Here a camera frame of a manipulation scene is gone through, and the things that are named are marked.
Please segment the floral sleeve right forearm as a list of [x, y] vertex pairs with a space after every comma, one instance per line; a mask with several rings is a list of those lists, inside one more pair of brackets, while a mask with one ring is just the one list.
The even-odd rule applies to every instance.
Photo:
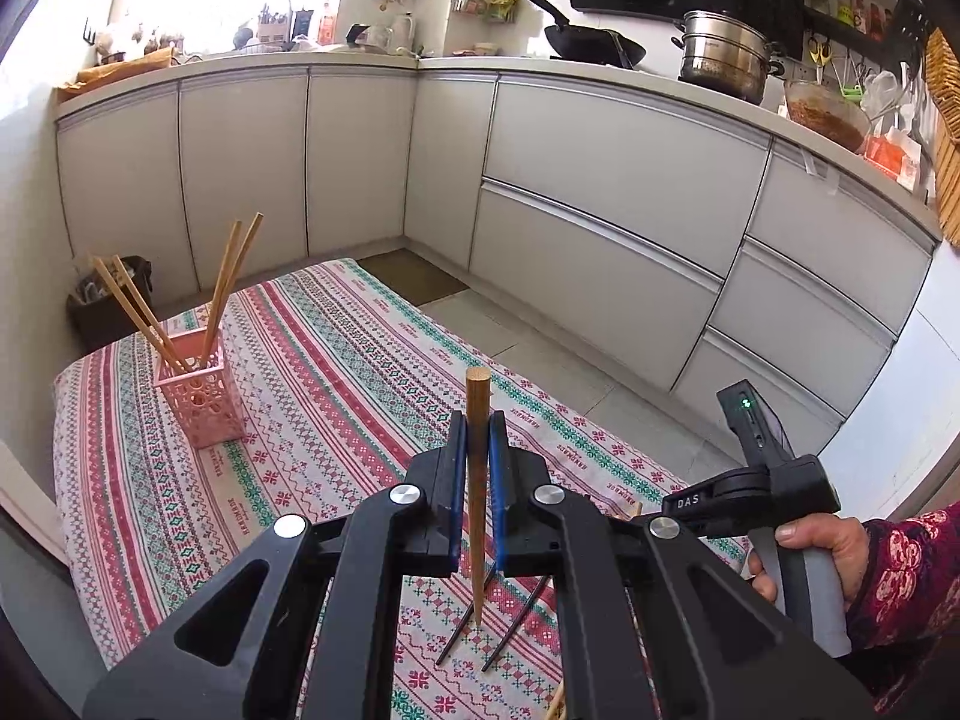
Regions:
[[958, 713], [958, 505], [867, 520], [866, 573], [846, 611], [853, 673], [884, 717]]

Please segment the person's right hand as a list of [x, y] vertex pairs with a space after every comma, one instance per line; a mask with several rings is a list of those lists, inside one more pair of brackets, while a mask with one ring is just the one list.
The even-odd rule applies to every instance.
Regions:
[[844, 605], [853, 604], [866, 578], [871, 550], [869, 534], [859, 520], [833, 514], [807, 515], [779, 525], [775, 538], [776, 543], [786, 550], [817, 548], [827, 551], [841, 583]]

